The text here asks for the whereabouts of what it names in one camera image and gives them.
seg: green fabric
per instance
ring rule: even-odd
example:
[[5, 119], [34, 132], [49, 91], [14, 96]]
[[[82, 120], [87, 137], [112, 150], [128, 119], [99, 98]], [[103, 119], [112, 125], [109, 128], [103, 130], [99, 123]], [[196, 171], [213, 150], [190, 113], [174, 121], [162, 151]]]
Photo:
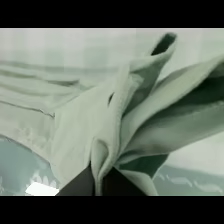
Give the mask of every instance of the green fabric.
[[167, 155], [224, 128], [223, 56], [158, 81], [176, 40], [164, 35], [153, 51], [95, 87], [0, 66], [0, 134], [48, 160], [62, 186], [91, 161], [97, 195], [113, 166], [157, 195], [150, 177]]

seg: light green cloth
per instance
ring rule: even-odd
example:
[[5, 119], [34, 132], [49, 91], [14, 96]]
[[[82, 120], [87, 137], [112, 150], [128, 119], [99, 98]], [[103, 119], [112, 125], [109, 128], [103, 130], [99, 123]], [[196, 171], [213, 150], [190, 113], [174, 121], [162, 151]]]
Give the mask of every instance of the light green cloth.
[[97, 195], [113, 166], [156, 195], [150, 175], [166, 155], [224, 127], [223, 56], [157, 82], [175, 45], [175, 34], [163, 36], [153, 52], [91, 89], [70, 77], [0, 67], [0, 134], [48, 160], [62, 186], [91, 161]]

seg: fabric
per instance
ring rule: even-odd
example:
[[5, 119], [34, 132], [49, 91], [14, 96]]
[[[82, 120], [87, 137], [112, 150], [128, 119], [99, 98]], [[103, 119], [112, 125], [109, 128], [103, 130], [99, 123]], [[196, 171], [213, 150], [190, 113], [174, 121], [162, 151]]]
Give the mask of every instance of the fabric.
[[[146, 194], [156, 195], [146, 171], [131, 171], [129, 162], [167, 155], [223, 131], [223, 57], [177, 70], [158, 82], [175, 45], [176, 35], [165, 35], [153, 51], [93, 88], [66, 76], [35, 74], [33, 68], [3, 67], [0, 134], [48, 160], [62, 185], [91, 161], [100, 195], [108, 171], [126, 164], [122, 172]], [[219, 88], [210, 89], [210, 82]], [[209, 99], [208, 90], [214, 93]], [[158, 163], [147, 172], [153, 175]]]

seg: garment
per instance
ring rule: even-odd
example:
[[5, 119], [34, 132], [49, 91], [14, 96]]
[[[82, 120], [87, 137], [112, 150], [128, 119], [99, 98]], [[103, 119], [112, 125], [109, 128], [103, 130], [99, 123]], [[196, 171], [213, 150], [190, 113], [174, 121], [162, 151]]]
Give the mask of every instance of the garment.
[[0, 79], [0, 134], [49, 161], [62, 186], [91, 162], [97, 195], [113, 166], [156, 195], [150, 176], [167, 155], [224, 127], [223, 56], [158, 82], [175, 45], [175, 34], [164, 35], [148, 55], [92, 88], [7, 68]]

